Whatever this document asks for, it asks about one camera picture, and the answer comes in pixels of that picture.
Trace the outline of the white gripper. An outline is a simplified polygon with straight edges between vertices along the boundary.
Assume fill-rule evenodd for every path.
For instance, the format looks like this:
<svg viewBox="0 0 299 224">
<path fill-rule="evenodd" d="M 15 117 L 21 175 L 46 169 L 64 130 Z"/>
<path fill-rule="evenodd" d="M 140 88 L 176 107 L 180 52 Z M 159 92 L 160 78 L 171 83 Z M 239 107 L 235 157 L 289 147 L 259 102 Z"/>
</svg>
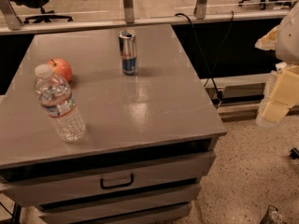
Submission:
<svg viewBox="0 0 299 224">
<path fill-rule="evenodd" d="M 279 60 L 294 64 L 278 74 L 272 71 L 265 83 L 256 124 L 271 128 L 299 103 L 299 4 L 292 7 L 278 26 L 259 38 L 255 47 L 273 50 Z"/>
</svg>

